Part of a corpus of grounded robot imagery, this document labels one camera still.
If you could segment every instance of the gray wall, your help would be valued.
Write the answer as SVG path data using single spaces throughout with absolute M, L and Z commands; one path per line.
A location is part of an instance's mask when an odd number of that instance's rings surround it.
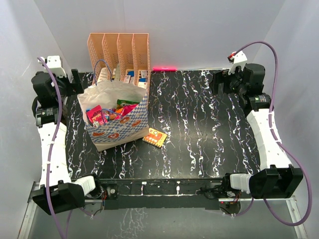
M 92 71 L 91 32 L 150 34 L 151 65 L 226 67 L 226 57 L 263 40 L 284 0 L 35 0 L 71 67 Z M 250 59 L 258 46 L 246 51 Z
M 314 205 L 306 221 L 309 238 L 318 238 L 319 214 L 319 113 L 318 71 L 319 3 L 316 0 L 287 0 L 266 36 L 279 56 L 279 78 L 275 101 L 276 124 L 284 145 L 302 161 L 312 180 Z M 266 67 L 266 92 L 270 93 L 274 75 L 272 53 L 261 47 L 256 63 Z M 304 215 L 307 189 L 297 191 L 298 207 Z
M 31 78 L 42 69 L 36 57 L 61 51 L 32 0 L 1 1 L 0 22 L 0 234 L 12 239 L 41 175 L 41 144 L 31 112 Z

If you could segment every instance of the marble tabletop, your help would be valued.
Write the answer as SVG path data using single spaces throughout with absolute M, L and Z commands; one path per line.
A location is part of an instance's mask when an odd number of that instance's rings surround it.
M 149 126 L 166 133 L 162 148 L 138 139 L 98 152 L 69 97 L 66 157 L 72 179 L 97 173 L 100 179 L 221 178 L 259 171 L 252 129 L 236 95 L 213 96 L 213 71 L 152 72 Z M 83 73 L 83 87 L 92 73 Z

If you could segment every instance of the purple cable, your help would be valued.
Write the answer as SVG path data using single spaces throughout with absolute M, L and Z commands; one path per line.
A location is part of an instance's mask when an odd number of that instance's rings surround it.
M 102 120 L 103 120 L 103 123 L 104 123 L 104 124 L 106 124 L 106 123 L 105 123 L 105 120 L 104 120 L 104 117 L 103 117 L 103 111 L 108 111 L 108 112 L 111 112 L 111 113 L 113 113 L 113 114 L 116 114 L 116 115 L 119 115 L 119 116 L 122 117 L 122 115 L 119 114 L 119 113 L 116 113 L 116 112 L 111 111 L 111 110 L 108 110 L 108 109 L 102 109 L 102 110 L 101 110 L 101 115 L 102 115 Z
M 66 220 L 65 238 L 68 238 L 69 222 L 70 222 L 70 219 L 71 219 L 72 212 L 73 212 L 73 210 L 71 210 L 69 212 L 68 218 Z
M 38 60 L 41 61 L 42 65 L 45 67 L 45 69 L 47 70 L 47 72 L 49 73 L 52 82 L 54 83 L 54 87 L 56 90 L 56 94 L 58 97 L 58 103 L 59 103 L 59 115 L 58 115 L 58 120 L 56 123 L 56 127 L 55 127 L 55 131 L 52 137 L 52 141 L 55 141 L 56 135 L 58 134 L 58 130 L 59 130 L 59 126 L 61 123 L 61 117 L 62 117 L 62 98 L 61 98 L 61 94 L 60 94 L 60 90 L 59 90 L 59 86 L 58 83 L 56 82 L 54 75 L 52 74 L 51 70 L 48 68 L 48 66 L 46 65 L 46 63 L 44 62 L 44 60 L 41 57 L 38 57 Z M 52 149 L 53 149 L 53 144 L 50 144 L 50 148 L 49 148 L 49 155 L 48 155 L 48 162 L 51 161 L 51 155 L 52 155 Z M 53 205 L 52 205 L 52 201 L 51 201 L 51 195 L 50 195 L 50 163 L 47 164 L 47 168 L 46 168 L 46 187 L 45 187 L 45 192 L 46 192 L 46 199 L 48 201 L 48 206 L 49 206 L 49 210 L 51 215 L 53 216 L 55 225 L 60 233 L 60 236 L 62 239 L 66 239 L 65 235 L 63 234 L 63 230 L 62 227 L 60 225 L 60 222 L 54 212 L 53 209 Z
M 248 212 L 249 209 L 252 207 L 253 203 L 254 203 L 254 198 L 251 198 L 249 206 L 244 211 L 242 211 L 241 213 L 235 214 L 235 216 L 238 217 L 238 216 L 241 216 L 241 215 L 245 214 L 246 212 Z
M 274 108 L 274 102 L 275 102 L 275 92 L 276 92 L 276 84 L 277 84 L 277 75 L 278 75 L 278 57 L 277 57 L 277 54 L 276 54 L 276 51 L 275 49 L 273 48 L 272 45 L 270 45 L 269 43 L 265 42 L 265 41 L 255 41 L 255 42 L 251 42 L 251 43 L 248 43 L 247 45 L 244 45 L 243 47 L 241 47 L 238 51 L 236 51 L 236 54 L 240 51 L 242 51 L 243 49 L 245 49 L 246 47 L 250 46 L 250 45 L 253 45 L 253 44 L 256 44 L 256 43 L 261 43 L 261 44 L 264 44 L 266 46 L 268 46 L 273 54 L 274 54 L 274 57 L 275 57 L 275 77 L 274 77 L 274 84 L 273 84 L 273 92 L 271 94 L 271 103 L 270 103 L 270 107 L 269 107 L 269 115 L 268 115 L 268 122 L 269 122 L 269 128 L 270 128 L 270 132 L 272 134 L 272 136 L 274 137 L 275 140 L 278 140 L 276 134 L 275 134 L 275 131 L 272 129 L 272 126 L 273 126 L 273 123 L 272 123 L 272 111 L 273 111 L 273 108 Z M 311 183 L 310 183 L 310 178 L 309 178 L 309 175 L 308 175 L 308 172 L 306 171 L 306 169 L 304 168 L 304 166 L 301 164 L 301 162 L 296 158 L 294 157 L 285 147 L 282 143 L 280 142 L 277 142 L 278 146 L 283 149 L 296 163 L 297 165 L 300 167 L 300 169 L 302 170 L 304 176 L 305 176 L 305 180 L 306 180 L 306 183 L 307 183 L 307 189 L 308 189 L 308 206 L 307 206 L 307 210 L 306 210 L 306 213 L 304 215 L 304 217 L 299 221 L 299 222 L 296 222 L 296 223 L 290 223 L 290 222 L 286 222 L 284 220 L 282 220 L 281 218 L 279 218 L 279 216 L 274 212 L 274 210 L 270 207 L 269 203 L 267 202 L 266 199 L 264 199 L 269 211 L 271 212 L 271 214 L 281 223 L 287 225 L 287 226 L 299 226 L 300 224 L 304 223 L 309 215 L 310 215 L 310 212 L 311 212 L 311 208 L 313 206 L 313 191 L 312 191 L 312 188 L 311 188 Z
M 83 208 L 79 208 L 79 209 L 80 209 L 82 212 L 84 212 L 86 215 L 88 215 L 88 216 L 90 216 L 90 217 L 93 216 L 92 213 L 89 213 L 89 212 L 85 211 Z

